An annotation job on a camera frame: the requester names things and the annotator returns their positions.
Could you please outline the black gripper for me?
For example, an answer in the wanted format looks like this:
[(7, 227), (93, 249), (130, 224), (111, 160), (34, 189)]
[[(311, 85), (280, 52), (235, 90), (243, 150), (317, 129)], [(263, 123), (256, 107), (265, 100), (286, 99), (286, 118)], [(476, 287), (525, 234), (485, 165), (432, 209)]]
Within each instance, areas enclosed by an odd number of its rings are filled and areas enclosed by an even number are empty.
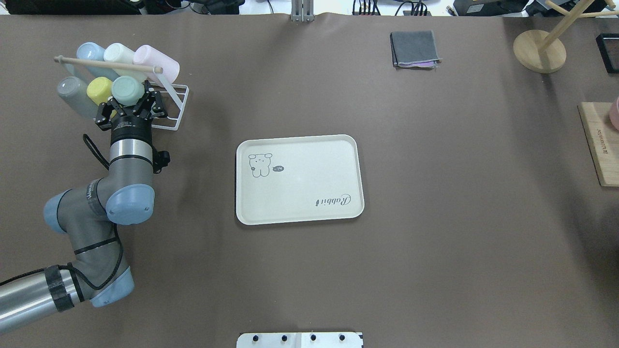
[(111, 142), (136, 139), (152, 141), (152, 121), (168, 117), (161, 93), (149, 81), (142, 82), (145, 93), (133, 107), (121, 107), (114, 98), (102, 102), (96, 114), (96, 125), (100, 130), (111, 131)]

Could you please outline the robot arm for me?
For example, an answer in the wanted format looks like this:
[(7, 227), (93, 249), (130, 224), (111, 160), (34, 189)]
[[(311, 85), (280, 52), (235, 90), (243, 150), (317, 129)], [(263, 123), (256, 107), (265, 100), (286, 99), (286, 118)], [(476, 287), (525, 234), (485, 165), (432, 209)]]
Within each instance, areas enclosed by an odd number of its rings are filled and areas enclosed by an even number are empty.
[(75, 260), (1, 283), (2, 334), (85, 301), (106, 306), (133, 291), (118, 226), (152, 216), (153, 176), (170, 162), (168, 152), (157, 151), (152, 143), (153, 119), (167, 115), (161, 93), (148, 81), (141, 87), (134, 105), (118, 97), (100, 104), (96, 124), (111, 131), (107, 176), (62, 192), (44, 206), (45, 222), (69, 237)]

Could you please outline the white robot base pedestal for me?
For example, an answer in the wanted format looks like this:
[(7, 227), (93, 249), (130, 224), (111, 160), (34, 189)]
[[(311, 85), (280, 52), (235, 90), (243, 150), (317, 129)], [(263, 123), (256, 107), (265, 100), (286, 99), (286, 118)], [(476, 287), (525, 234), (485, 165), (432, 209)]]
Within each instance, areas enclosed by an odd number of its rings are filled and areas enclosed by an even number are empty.
[(237, 348), (363, 348), (363, 334), (354, 331), (243, 333)]

